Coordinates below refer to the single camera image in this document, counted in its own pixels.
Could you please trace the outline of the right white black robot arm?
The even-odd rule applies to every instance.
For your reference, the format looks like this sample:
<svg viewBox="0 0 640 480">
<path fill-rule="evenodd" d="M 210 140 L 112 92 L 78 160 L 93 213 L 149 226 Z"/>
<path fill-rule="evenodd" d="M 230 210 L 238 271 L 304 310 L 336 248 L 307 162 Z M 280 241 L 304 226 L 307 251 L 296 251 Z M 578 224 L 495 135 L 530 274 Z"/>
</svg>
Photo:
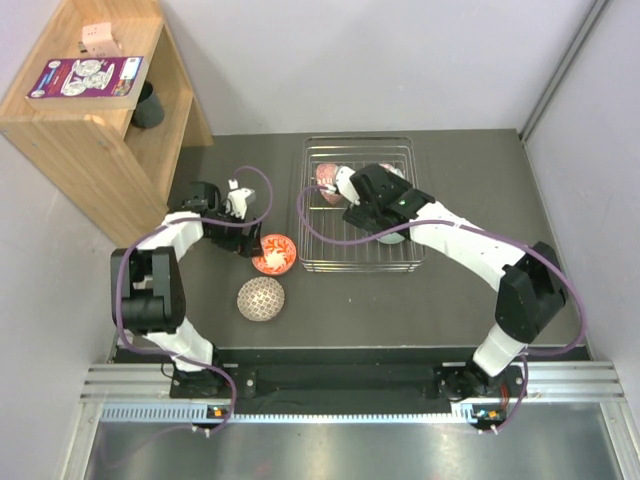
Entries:
<svg viewBox="0 0 640 480">
<path fill-rule="evenodd" d="M 453 214 L 416 189 L 393 167 L 371 164 L 335 175 L 337 192 L 348 201 L 347 223 L 380 243 L 411 241 L 457 262 L 497 294 L 495 323 L 465 366 L 440 381 L 453 401 L 487 396 L 504 380 L 503 371 L 565 306 L 567 292 L 555 276 L 558 259 L 544 242 L 516 247 Z"/>
</svg>

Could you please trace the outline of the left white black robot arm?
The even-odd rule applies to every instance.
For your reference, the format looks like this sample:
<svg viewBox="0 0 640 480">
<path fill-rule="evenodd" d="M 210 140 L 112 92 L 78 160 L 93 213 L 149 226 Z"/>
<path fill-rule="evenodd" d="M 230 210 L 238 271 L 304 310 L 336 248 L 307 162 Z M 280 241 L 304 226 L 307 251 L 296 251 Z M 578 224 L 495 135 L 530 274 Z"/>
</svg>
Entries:
<svg viewBox="0 0 640 480">
<path fill-rule="evenodd" d="M 121 248 L 111 255 L 113 322 L 171 360 L 175 398 L 211 398 L 229 386 L 217 347 L 187 318 L 179 269 L 203 239 L 245 258 L 262 253 L 261 222 L 247 218 L 255 191 L 235 179 L 228 187 L 223 196 L 212 183 L 192 183 L 190 196 L 165 216 L 157 233 L 131 252 Z"/>
</svg>

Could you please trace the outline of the mint green bowl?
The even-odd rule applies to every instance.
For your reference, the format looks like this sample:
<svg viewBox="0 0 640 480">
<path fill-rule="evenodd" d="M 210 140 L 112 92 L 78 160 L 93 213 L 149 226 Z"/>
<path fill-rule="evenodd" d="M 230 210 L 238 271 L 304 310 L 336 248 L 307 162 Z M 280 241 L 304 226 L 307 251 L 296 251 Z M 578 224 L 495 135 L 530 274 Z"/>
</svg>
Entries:
<svg viewBox="0 0 640 480">
<path fill-rule="evenodd" d="M 392 232 L 377 239 L 379 243 L 384 245 L 397 245 L 405 240 L 406 238 L 399 232 Z"/>
</svg>

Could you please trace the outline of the metal wire dish rack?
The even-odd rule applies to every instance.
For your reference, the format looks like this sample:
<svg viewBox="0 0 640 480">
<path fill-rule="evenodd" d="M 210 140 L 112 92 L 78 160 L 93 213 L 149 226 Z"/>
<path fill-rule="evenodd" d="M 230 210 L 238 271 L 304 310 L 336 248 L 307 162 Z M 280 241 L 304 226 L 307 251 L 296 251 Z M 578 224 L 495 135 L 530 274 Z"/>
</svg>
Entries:
<svg viewBox="0 0 640 480">
<path fill-rule="evenodd" d="M 378 163 L 393 168 L 403 178 L 417 183 L 414 150 L 411 140 L 402 136 L 315 136 L 305 140 L 302 160 L 301 188 L 317 183 L 325 164 L 358 170 Z M 328 200 L 317 190 L 304 195 L 301 209 L 310 226 L 323 236 L 339 243 L 323 242 L 299 223 L 298 258 L 306 270 L 322 273 L 408 273 L 426 259 L 424 246 L 401 237 L 395 240 L 371 241 L 343 246 L 343 241 L 364 238 L 368 233 L 342 219 L 349 202 Z"/>
</svg>

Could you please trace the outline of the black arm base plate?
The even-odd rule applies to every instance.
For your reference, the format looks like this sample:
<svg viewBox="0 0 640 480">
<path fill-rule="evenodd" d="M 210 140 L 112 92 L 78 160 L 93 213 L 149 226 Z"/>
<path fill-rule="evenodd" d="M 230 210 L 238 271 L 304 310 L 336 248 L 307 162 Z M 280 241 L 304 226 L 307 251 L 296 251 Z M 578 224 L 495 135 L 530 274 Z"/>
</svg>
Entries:
<svg viewBox="0 0 640 480">
<path fill-rule="evenodd" d="M 288 394 L 362 393 L 367 400 L 408 394 L 420 400 L 458 402 L 472 397 L 495 401 L 520 394 L 524 376 L 511 365 L 488 377 L 469 365 L 407 363 L 250 364 L 227 366 L 242 400 L 278 399 Z"/>
</svg>

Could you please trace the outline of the red daisy patterned bowl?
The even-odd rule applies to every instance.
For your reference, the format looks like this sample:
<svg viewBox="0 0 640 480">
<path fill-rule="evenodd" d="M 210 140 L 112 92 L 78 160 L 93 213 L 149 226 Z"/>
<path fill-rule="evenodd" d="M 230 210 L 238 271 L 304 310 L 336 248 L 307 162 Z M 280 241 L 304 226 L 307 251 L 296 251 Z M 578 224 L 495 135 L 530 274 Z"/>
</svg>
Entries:
<svg viewBox="0 0 640 480">
<path fill-rule="evenodd" d="M 335 163 L 322 163 L 316 167 L 315 180 L 316 184 L 320 186 L 332 186 L 336 182 L 339 166 Z M 339 204 L 342 200 L 342 196 L 330 189 L 320 189 L 320 195 L 331 206 Z"/>
</svg>

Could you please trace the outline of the white red patterned bowl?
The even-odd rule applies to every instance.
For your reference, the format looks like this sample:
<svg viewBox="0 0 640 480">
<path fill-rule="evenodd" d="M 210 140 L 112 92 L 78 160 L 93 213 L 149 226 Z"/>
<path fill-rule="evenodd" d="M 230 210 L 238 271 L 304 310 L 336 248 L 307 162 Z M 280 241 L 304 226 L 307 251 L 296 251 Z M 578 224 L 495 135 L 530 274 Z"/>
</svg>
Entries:
<svg viewBox="0 0 640 480">
<path fill-rule="evenodd" d="M 396 176 L 399 176 L 400 178 L 405 178 L 404 173 L 402 172 L 401 169 L 395 167 L 394 165 L 388 164 L 388 163 L 380 163 L 380 166 L 382 168 L 384 168 L 385 170 L 393 173 Z"/>
</svg>

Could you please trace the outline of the red floral bowl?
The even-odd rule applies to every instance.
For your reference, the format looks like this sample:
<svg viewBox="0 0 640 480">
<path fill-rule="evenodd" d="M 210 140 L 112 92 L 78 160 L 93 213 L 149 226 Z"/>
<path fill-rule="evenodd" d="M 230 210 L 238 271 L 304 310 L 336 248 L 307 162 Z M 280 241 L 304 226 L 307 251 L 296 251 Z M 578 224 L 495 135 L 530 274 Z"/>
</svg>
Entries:
<svg viewBox="0 0 640 480">
<path fill-rule="evenodd" d="M 295 243 L 286 235 L 269 234 L 261 240 L 263 254 L 251 259 L 252 265 L 262 274 L 279 276 L 288 272 L 296 262 Z"/>
</svg>

